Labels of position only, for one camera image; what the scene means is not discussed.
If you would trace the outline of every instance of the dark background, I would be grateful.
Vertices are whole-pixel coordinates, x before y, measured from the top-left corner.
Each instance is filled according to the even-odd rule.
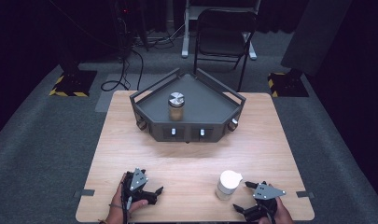
[[[91,35],[117,45],[106,1],[54,3]],[[0,131],[33,88],[59,63],[48,32],[39,28],[49,21],[36,16],[36,7],[35,0],[0,0]],[[179,4],[174,7],[181,10]],[[294,22],[286,26],[284,21],[296,21],[302,10],[290,12],[260,31],[291,32]],[[80,31],[51,4],[47,13],[73,63],[116,52]],[[308,78],[378,193],[378,1],[353,1],[321,69]]]

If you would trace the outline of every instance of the chair backrest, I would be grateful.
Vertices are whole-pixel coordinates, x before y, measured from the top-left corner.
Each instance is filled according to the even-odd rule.
[[[197,20],[197,30],[218,28],[223,30],[254,33],[258,27],[256,14],[251,11],[234,11],[218,8],[204,10]]]

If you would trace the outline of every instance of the black box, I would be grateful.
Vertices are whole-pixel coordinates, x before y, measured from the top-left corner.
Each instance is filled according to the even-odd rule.
[[[130,96],[136,124],[159,142],[217,142],[226,131],[233,132],[244,108],[244,96],[198,69],[197,74],[169,73],[155,84]],[[148,90],[153,92],[140,98]],[[169,97],[184,95],[183,117],[170,118]]]

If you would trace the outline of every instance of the jar lid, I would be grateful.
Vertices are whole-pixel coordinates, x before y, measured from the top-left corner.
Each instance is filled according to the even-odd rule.
[[[168,103],[173,107],[183,106],[185,104],[185,96],[180,92],[172,92],[169,95]]]

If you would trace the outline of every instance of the wooden table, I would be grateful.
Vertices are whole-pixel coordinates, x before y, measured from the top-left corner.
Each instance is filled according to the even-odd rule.
[[[136,211],[130,222],[245,221],[232,204],[254,206],[245,181],[264,180],[287,192],[281,199],[294,220],[314,218],[309,199],[296,194],[305,188],[269,94],[242,93],[246,103],[239,126],[219,142],[187,144],[156,142],[140,131],[129,100],[132,93],[113,95],[84,188],[95,192],[81,196],[78,221],[106,218],[122,174],[135,167],[147,170],[144,190],[164,190],[156,205]],[[242,174],[244,180],[228,201],[221,201],[215,189],[225,170]]]

